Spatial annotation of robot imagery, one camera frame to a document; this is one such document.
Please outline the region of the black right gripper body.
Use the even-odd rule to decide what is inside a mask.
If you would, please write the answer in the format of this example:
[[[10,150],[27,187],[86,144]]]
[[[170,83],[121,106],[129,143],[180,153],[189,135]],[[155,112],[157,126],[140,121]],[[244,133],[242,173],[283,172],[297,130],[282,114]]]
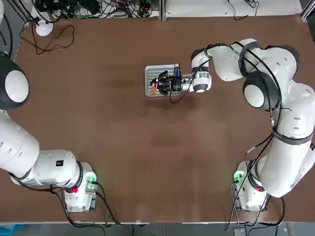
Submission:
[[[171,93],[179,95],[182,91],[182,77],[172,76],[171,77]]]

